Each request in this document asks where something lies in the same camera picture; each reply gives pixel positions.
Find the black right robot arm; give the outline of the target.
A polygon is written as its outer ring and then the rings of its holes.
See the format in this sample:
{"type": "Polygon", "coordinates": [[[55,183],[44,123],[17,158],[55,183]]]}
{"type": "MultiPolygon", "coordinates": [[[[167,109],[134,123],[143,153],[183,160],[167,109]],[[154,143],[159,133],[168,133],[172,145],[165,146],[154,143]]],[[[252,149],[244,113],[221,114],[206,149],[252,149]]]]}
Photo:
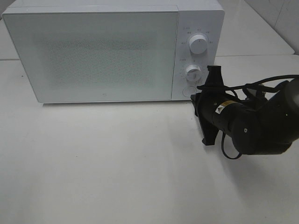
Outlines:
{"type": "Polygon", "coordinates": [[[204,145],[214,145],[222,132],[239,155],[282,154],[299,138],[298,75],[228,87],[220,66],[207,69],[206,82],[191,95],[204,145]]]}

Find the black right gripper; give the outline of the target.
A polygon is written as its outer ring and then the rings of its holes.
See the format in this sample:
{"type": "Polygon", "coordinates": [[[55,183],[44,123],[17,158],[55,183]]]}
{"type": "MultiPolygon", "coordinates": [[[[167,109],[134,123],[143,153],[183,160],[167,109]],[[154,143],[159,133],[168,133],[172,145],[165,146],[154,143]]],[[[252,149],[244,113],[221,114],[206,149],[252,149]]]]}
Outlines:
{"type": "Polygon", "coordinates": [[[191,101],[203,133],[202,143],[213,146],[222,129],[222,117],[216,112],[222,94],[222,74],[219,65],[209,65],[207,69],[205,85],[197,87],[201,92],[191,95],[191,101]]]}

